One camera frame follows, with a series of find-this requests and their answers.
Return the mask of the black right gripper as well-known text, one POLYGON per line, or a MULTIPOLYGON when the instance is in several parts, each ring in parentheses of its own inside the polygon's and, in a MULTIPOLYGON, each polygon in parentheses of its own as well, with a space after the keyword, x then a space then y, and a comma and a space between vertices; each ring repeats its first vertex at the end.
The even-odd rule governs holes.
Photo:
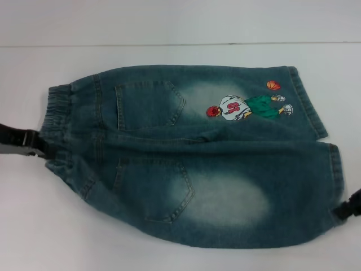
POLYGON ((352 194, 348 202, 341 203, 333 210, 333 214, 341 221, 346 222, 351 216, 361 214, 361 189, 352 194))

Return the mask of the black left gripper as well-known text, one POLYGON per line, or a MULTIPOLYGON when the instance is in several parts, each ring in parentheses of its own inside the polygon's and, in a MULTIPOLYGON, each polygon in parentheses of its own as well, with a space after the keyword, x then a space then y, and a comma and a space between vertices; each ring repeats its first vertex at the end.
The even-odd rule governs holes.
POLYGON ((54 149, 35 130, 22 130, 1 124, 1 154, 54 158, 54 149))

